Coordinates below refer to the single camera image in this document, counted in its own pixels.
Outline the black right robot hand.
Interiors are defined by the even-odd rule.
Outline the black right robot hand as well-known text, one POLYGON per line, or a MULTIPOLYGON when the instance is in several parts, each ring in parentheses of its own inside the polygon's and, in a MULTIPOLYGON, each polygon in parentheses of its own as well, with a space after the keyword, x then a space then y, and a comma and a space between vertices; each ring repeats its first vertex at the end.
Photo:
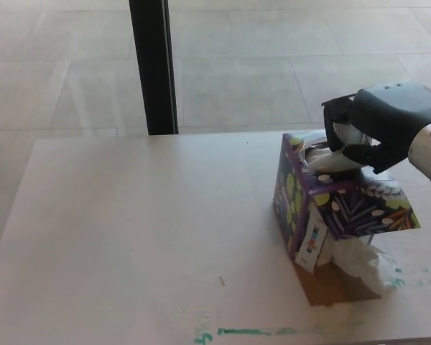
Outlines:
POLYGON ((405 160, 414 138, 431 124, 431 90, 412 81, 362 88, 322 106, 333 155, 376 174, 405 160))

